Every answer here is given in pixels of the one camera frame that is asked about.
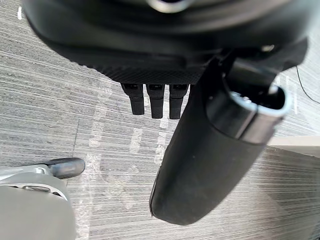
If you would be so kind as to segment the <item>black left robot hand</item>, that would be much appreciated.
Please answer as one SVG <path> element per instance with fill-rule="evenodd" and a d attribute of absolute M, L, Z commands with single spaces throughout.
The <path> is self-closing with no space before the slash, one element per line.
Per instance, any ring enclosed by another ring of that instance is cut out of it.
<path fill-rule="evenodd" d="M 121 84 L 134 115 L 177 127 L 149 199 L 153 216 L 186 226 L 238 184 L 291 109 L 277 75 L 300 65 L 317 0 L 24 0 L 53 51 Z"/>

